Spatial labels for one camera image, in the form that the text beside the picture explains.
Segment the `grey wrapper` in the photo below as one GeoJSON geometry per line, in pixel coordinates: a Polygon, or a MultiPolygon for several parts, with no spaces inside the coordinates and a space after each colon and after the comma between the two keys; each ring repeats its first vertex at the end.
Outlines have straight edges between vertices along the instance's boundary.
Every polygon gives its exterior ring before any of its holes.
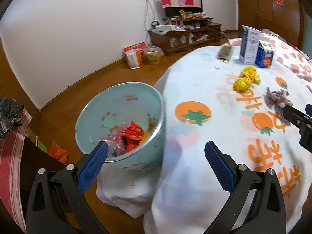
{"type": "Polygon", "coordinates": [[[266,87],[266,96],[278,107],[284,109],[285,106],[293,106],[293,103],[288,98],[289,92],[287,90],[271,91],[269,87],[266,87]]]}

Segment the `yellow plastic bag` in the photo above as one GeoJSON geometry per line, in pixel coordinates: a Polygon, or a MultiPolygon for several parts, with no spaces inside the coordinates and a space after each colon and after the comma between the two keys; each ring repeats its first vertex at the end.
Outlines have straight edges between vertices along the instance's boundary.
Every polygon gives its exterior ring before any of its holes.
{"type": "Polygon", "coordinates": [[[240,76],[233,84],[233,89],[237,92],[246,92],[253,84],[259,85],[261,83],[260,76],[257,74],[255,66],[250,65],[244,67],[240,76]]]}

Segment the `clear plastic bag red print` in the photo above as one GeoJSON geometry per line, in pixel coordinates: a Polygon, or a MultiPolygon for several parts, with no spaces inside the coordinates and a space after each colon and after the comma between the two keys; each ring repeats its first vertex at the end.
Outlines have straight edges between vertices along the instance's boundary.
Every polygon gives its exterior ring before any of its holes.
{"type": "Polygon", "coordinates": [[[126,142],[124,136],[102,137],[101,141],[108,144],[109,154],[112,157],[117,157],[126,153],[126,142]]]}

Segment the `orange paper on floor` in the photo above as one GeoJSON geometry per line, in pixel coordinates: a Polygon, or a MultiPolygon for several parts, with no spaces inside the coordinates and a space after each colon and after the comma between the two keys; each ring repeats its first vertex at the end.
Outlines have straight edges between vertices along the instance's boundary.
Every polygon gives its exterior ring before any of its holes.
{"type": "Polygon", "coordinates": [[[48,155],[53,159],[57,160],[62,164],[66,164],[68,160],[69,151],[64,150],[54,140],[52,141],[51,147],[48,150],[48,155]]]}

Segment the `pink heart pattern quilt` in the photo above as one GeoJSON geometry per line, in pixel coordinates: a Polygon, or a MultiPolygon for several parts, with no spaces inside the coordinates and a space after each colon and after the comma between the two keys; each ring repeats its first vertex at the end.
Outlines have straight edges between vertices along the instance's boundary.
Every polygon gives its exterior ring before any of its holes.
{"type": "Polygon", "coordinates": [[[275,61],[291,70],[311,92],[311,57],[269,29],[261,29],[260,33],[275,49],[275,61]]]}

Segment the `blue Look milk carton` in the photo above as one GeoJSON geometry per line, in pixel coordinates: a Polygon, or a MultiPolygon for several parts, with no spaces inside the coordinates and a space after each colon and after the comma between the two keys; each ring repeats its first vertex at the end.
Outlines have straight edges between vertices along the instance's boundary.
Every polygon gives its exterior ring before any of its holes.
{"type": "Polygon", "coordinates": [[[259,41],[255,64],[259,68],[270,68],[274,56],[274,47],[268,41],[259,41]]]}

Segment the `red striped cloth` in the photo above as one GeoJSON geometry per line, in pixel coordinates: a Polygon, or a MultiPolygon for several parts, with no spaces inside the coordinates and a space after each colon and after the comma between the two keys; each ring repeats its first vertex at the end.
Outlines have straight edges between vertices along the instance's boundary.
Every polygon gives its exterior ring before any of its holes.
{"type": "Polygon", "coordinates": [[[27,228],[23,217],[20,195],[20,166],[25,140],[25,132],[32,120],[26,109],[22,112],[22,125],[14,127],[7,137],[1,140],[1,201],[8,215],[22,233],[27,228]]]}

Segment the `tall white milk carton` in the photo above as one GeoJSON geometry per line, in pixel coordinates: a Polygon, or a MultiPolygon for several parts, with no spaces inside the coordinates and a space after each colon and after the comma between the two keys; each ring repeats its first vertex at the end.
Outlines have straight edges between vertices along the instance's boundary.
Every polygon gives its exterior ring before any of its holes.
{"type": "Polygon", "coordinates": [[[242,27],[243,32],[239,60],[243,64],[252,65],[255,63],[258,53],[260,31],[246,25],[242,27]]]}

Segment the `white orange-print bed sheet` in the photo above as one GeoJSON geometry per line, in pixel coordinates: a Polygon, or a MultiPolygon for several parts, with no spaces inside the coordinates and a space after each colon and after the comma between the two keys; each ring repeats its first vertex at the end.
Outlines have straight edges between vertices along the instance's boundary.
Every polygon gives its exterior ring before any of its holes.
{"type": "Polygon", "coordinates": [[[243,69],[239,51],[229,63],[216,60],[216,52],[206,47],[185,55],[159,81],[166,103],[161,173],[134,175],[104,167],[98,176],[98,198],[133,218],[143,216],[145,233],[202,233],[217,216],[229,193],[205,158],[208,141],[251,170],[276,171],[287,230],[302,216],[311,153],[300,146],[298,129],[284,121],[265,91],[287,90],[298,110],[311,103],[311,92],[275,59],[272,68],[258,69],[259,85],[236,92],[233,83],[243,69]]]}

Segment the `dark seaweed snack packet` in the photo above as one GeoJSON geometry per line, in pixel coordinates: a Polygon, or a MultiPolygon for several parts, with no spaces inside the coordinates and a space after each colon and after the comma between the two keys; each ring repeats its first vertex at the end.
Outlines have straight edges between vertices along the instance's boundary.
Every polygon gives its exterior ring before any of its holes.
{"type": "Polygon", "coordinates": [[[234,48],[230,45],[223,45],[216,54],[216,59],[228,63],[232,57],[234,48]]]}

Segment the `black plastic bag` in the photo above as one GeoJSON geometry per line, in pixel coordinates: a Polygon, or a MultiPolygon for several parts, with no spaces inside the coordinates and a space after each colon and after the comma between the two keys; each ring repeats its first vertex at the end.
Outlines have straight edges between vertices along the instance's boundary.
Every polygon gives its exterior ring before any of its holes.
{"type": "Polygon", "coordinates": [[[22,126],[24,104],[2,96],[0,99],[0,136],[5,139],[14,127],[22,126]]]}

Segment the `wooden wardrobe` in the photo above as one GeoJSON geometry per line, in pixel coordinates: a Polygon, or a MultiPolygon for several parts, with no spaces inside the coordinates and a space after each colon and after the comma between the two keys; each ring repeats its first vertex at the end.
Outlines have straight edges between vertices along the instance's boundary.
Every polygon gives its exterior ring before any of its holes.
{"type": "Polygon", "coordinates": [[[238,0],[238,30],[243,25],[268,29],[303,49],[306,14],[299,0],[238,0]]]}

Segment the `clear lidded food container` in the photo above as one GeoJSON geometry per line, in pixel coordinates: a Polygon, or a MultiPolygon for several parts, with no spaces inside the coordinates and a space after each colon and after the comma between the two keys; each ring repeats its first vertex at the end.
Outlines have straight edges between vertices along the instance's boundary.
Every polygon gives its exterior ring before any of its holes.
{"type": "Polygon", "coordinates": [[[149,64],[157,65],[161,62],[164,52],[159,47],[149,46],[143,51],[144,56],[148,60],[149,64]]]}

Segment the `white router box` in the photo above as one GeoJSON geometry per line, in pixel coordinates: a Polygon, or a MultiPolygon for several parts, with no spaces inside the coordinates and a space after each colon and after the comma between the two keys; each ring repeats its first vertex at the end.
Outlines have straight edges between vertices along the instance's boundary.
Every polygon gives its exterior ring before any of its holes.
{"type": "Polygon", "coordinates": [[[179,29],[176,25],[157,25],[155,26],[155,32],[159,34],[166,34],[179,29]]]}

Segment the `orange white box on floor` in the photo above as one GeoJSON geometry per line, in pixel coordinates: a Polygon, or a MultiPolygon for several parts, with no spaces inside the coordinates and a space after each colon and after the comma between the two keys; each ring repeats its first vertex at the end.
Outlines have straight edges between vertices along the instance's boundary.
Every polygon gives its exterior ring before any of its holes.
{"type": "Polygon", "coordinates": [[[125,59],[131,70],[139,69],[142,65],[143,51],[146,49],[144,42],[131,45],[123,49],[125,59]]]}

